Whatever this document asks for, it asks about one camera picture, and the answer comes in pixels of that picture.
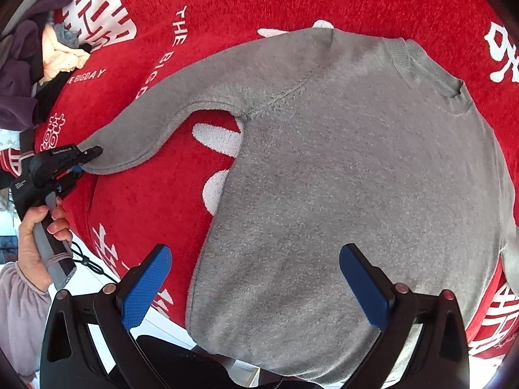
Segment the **blue textured pad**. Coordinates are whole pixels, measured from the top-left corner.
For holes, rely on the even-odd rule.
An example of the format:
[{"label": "blue textured pad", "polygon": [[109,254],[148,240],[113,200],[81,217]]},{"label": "blue textured pad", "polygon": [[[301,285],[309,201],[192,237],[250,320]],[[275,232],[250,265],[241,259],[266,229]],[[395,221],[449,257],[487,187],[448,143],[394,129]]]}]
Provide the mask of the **blue textured pad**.
[{"label": "blue textured pad", "polygon": [[171,250],[164,246],[124,300],[121,322],[126,331],[139,326],[171,270]]},{"label": "blue textured pad", "polygon": [[369,323],[384,330],[389,322],[389,302],[348,246],[341,250],[339,266]]}]

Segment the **pink sleeve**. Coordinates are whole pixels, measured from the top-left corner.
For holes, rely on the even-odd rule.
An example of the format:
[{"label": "pink sleeve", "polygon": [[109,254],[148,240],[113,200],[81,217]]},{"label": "pink sleeve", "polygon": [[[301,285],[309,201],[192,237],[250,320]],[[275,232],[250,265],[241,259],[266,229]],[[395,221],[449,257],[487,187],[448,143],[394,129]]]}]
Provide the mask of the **pink sleeve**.
[{"label": "pink sleeve", "polygon": [[38,290],[24,276],[18,263],[0,271],[0,348],[18,374],[31,376],[37,369],[47,314],[48,292]]}]

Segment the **finger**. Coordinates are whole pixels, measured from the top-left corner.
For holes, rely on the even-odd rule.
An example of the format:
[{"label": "finger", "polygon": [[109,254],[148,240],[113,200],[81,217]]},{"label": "finger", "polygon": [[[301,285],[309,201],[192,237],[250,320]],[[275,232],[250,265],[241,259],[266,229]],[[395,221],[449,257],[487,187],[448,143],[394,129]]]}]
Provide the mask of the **finger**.
[{"label": "finger", "polygon": [[58,206],[54,208],[53,210],[53,219],[64,219],[66,218],[66,212],[65,209],[63,209],[61,206]]},{"label": "finger", "polygon": [[29,208],[18,228],[18,233],[24,236],[32,235],[35,224],[43,221],[48,211],[48,206]]},{"label": "finger", "polygon": [[72,243],[73,236],[71,230],[61,230],[54,234],[54,238],[59,241],[67,240],[69,243]]},{"label": "finger", "polygon": [[47,227],[47,231],[54,235],[58,231],[68,230],[69,228],[70,224],[66,219],[56,219],[56,221],[54,221]]}]

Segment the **sweater cuff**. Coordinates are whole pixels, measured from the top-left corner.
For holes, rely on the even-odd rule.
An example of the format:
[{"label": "sweater cuff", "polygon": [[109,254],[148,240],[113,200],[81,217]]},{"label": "sweater cuff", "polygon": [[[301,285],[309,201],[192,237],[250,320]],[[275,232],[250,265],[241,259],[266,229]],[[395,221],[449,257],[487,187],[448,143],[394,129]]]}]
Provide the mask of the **sweater cuff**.
[{"label": "sweater cuff", "polygon": [[30,280],[28,280],[25,275],[23,274],[22,270],[20,269],[20,267],[18,266],[18,262],[15,263],[15,268],[16,268],[16,272],[18,273],[20,279],[22,279],[22,281],[25,282],[25,284],[30,288],[32,289],[35,293],[41,295],[41,296],[44,296],[44,295],[48,295],[49,291],[42,291],[40,290],[38,287],[36,287]]}]

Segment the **pile of clothes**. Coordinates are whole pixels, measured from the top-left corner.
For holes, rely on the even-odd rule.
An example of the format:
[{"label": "pile of clothes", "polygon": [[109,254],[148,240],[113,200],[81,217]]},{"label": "pile of clothes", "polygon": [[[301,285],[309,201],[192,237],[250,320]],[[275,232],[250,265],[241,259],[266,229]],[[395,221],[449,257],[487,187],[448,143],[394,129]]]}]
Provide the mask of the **pile of clothes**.
[{"label": "pile of clothes", "polygon": [[53,24],[54,10],[72,0],[37,0],[0,36],[0,150],[19,148],[19,133],[46,121],[71,72],[84,66],[90,45]]}]

